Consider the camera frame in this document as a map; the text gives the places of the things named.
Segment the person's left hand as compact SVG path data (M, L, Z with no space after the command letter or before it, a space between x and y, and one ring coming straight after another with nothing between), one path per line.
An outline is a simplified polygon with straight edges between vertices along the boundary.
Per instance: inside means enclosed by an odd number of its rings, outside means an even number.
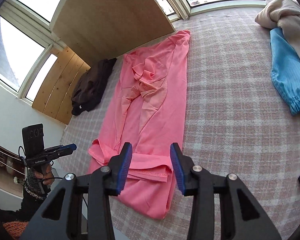
M44 165L45 172L41 173L35 170L34 168L31 169L34 176L38 180L42 180L44 185L51 186L53 182L55 181L53 174L52 174L52 167L50 164Z

